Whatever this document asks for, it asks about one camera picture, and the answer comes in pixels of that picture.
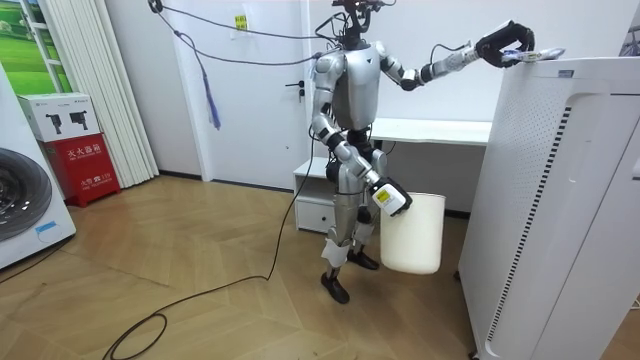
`white door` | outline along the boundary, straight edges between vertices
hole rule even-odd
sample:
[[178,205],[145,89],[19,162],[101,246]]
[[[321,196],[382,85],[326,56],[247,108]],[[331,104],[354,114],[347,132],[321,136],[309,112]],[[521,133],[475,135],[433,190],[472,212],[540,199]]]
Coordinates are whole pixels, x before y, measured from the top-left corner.
[[[301,4],[295,0],[166,3],[229,25],[235,24],[235,16],[245,15],[251,30],[302,33]],[[163,14],[208,54],[260,62],[289,62],[304,56],[304,40],[239,34],[169,11]],[[300,88],[285,85],[308,81],[305,66],[256,66],[203,58],[222,123],[218,131],[209,123],[202,75],[193,51],[179,40],[175,44],[203,179],[292,189],[293,170],[309,159],[309,121],[305,99],[299,98]]]

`robot leg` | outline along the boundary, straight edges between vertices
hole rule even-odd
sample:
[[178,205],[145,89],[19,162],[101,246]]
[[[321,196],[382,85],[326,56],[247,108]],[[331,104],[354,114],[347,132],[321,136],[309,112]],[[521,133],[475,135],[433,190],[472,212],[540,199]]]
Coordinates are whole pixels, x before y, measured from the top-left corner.
[[358,217],[358,205],[364,190],[364,183],[352,175],[342,165],[338,172],[338,194],[335,195],[334,211],[336,225],[329,229],[327,244],[322,257],[327,259],[327,272],[322,274],[320,282],[329,291],[331,297],[340,304],[349,302],[349,293],[340,285],[338,273],[347,262],[347,254],[352,245],[351,236]]
[[[371,165],[381,176],[387,175],[387,155],[384,152],[375,150],[373,152]],[[371,234],[373,233],[375,223],[378,220],[380,207],[368,194],[366,195],[365,203],[358,209],[358,221],[353,234],[354,245],[349,251],[347,258],[349,261],[354,262],[365,269],[377,270],[380,268],[380,264],[367,256],[363,250],[371,241]]]

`blue cord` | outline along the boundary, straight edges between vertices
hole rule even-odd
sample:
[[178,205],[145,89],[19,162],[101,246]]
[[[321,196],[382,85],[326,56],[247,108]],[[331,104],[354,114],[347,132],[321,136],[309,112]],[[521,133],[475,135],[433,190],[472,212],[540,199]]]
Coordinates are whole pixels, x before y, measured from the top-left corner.
[[177,30],[175,30],[174,33],[179,38],[182,38],[184,36],[187,39],[189,39],[189,42],[191,42],[192,48],[194,50],[194,53],[196,54],[196,59],[198,60],[198,64],[200,64],[200,70],[202,70],[202,81],[204,82],[204,91],[205,91],[206,96],[207,96],[207,104],[209,104],[209,111],[211,113],[210,114],[211,116],[209,117],[209,122],[213,124],[213,126],[216,128],[216,130],[220,130],[220,126],[222,124],[220,122],[220,115],[218,114],[218,108],[216,107],[216,104],[213,101],[213,95],[211,94],[211,87],[209,86],[209,76],[207,76],[207,71],[204,69],[204,65],[202,64],[202,60],[200,59],[200,55],[195,50],[195,42],[193,41],[193,39],[189,35],[187,35],[185,33],[179,32]]

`washing machine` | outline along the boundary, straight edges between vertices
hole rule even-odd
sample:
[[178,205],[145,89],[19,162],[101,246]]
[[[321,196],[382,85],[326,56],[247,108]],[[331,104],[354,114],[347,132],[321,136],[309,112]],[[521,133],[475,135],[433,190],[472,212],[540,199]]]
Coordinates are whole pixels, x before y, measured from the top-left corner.
[[75,232],[0,64],[0,269]]

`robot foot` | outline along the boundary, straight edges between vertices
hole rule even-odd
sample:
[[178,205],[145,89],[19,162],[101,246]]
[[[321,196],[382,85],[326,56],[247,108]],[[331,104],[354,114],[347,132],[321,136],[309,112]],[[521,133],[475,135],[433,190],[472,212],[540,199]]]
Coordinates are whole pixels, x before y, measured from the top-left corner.
[[340,304],[346,304],[351,299],[349,297],[349,293],[345,290],[338,278],[328,279],[327,274],[322,274],[320,277],[320,282],[322,285],[329,291],[329,294],[333,298],[333,300],[339,302]]
[[347,254],[347,260],[352,263],[356,263],[361,267],[368,270],[378,270],[380,268],[380,264],[372,258],[368,257],[364,251],[360,251],[359,253],[354,253],[353,250],[349,250],[349,254]]

